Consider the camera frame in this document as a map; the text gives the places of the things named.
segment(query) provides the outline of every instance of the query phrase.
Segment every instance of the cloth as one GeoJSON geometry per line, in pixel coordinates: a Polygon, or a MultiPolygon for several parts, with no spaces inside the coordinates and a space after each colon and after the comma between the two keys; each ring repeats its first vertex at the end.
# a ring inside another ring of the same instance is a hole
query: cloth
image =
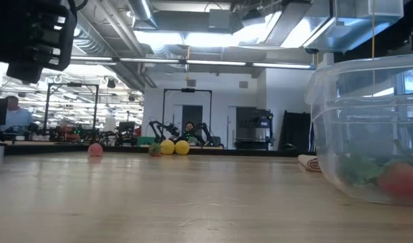
{"type": "Polygon", "coordinates": [[[298,161],[304,166],[308,171],[312,172],[322,172],[319,162],[316,156],[310,155],[300,155],[298,156],[298,161]]]}
{"type": "Polygon", "coordinates": [[[6,131],[12,126],[29,126],[32,122],[29,111],[19,108],[17,111],[7,111],[5,125],[0,126],[1,131],[6,131]]]}

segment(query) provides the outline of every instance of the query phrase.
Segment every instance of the red ball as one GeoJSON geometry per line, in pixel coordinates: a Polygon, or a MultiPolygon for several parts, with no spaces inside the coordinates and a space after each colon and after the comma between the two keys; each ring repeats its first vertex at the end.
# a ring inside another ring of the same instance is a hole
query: red ball
{"type": "Polygon", "coordinates": [[[88,148],[88,154],[91,157],[102,157],[103,156],[103,147],[98,143],[92,144],[88,148]]]}

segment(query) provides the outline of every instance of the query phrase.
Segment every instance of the plastic bowl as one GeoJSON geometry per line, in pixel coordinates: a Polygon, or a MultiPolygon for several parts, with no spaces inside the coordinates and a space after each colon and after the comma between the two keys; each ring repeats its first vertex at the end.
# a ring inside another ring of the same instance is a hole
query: plastic bowl
{"type": "Polygon", "coordinates": [[[413,55],[325,67],[306,102],[332,184],[370,202],[413,205],[413,55]]]}

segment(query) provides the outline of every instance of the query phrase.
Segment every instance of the table surface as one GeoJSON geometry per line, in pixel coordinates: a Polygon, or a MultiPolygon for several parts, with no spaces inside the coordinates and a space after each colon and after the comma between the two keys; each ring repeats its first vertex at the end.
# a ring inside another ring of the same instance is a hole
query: table surface
{"type": "MultiPolygon", "coordinates": [[[[149,148],[150,145],[142,144],[140,145],[141,148],[149,148]]],[[[222,146],[190,146],[190,149],[219,149],[223,150],[222,146]]]]}
{"type": "Polygon", "coordinates": [[[413,208],[350,198],[295,159],[10,156],[0,242],[413,243],[413,208]]]}

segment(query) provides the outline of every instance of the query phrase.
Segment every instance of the fluorescent light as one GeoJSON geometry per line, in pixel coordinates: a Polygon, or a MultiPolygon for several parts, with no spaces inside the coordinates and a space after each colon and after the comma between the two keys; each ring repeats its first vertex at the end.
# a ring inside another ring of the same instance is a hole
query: fluorescent light
{"type": "Polygon", "coordinates": [[[153,58],[120,58],[120,61],[127,61],[127,62],[140,62],[140,63],[179,63],[179,60],[176,59],[153,59],[153,58]]]}
{"type": "Polygon", "coordinates": [[[203,60],[187,60],[187,64],[206,64],[206,65],[246,65],[243,61],[203,61],[203,60]]]}
{"type": "Polygon", "coordinates": [[[266,41],[269,34],[273,30],[274,26],[279,21],[280,16],[281,16],[281,11],[277,11],[271,17],[267,16],[269,21],[267,21],[267,17],[265,17],[265,21],[268,22],[268,24],[264,32],[259,36],[257,43],[263,43],[266,41]]]}
{"type": "Polygon", "coordinates": [[[252,24],[249,26],[246,26],[242,28],[241,30],[235,32],[232,34],[232,38],[235,40],[237,43],[247,43],[250,41],[255,41],[258,36],[260,36],[263,33],[263,30],[267,26],[266,23],[262,24],[252,24]]]}
{"type": "Polygon", "coordinates": [[[183,43],[180,33],[176,32],[144,32],[135,31],[140,43],[148,45],[180,45],[183,43]]]}
{"type": "Polygon", "coordinates": [[[69,65],[65,70],[65,73],[80,75],[80,76],[112,76],[116,77],[115,72],[109,71],[102,65],[69,65]]]}
{"type": "Polygon", "coordinates": [[[335,23],[335,17],[331,18],[322,28],[320,28],[315,34],[313,34],[302,46],[309,46],[314,40],[316,40],[322,33],[324,33],[333,23],[335,23]]]}
{"type": "Polygon", "coordinates": [[[190,33],[184,44],[192,47],[230,47],[236,46],[230,34],[190,33]]]}
{"type": "Polygon", "coordinates": [[[85,65],[117,65],[116,62],[97,62],[97,61],[86,61],[85,65]]]}
{"type": "Polygon", "coordinates": [[[112,61],[112,57],[84,57],[72,56],[72,61],[112,61]]]}
{"type": "Polygon", "coordinates": [[[288,63],[253,63],[253,67],[257,68],[289,68],[289,69],[305,69],[311,70],[313,66],[311,65],[301,65],[301,64],[288,64],[288,63]]]}

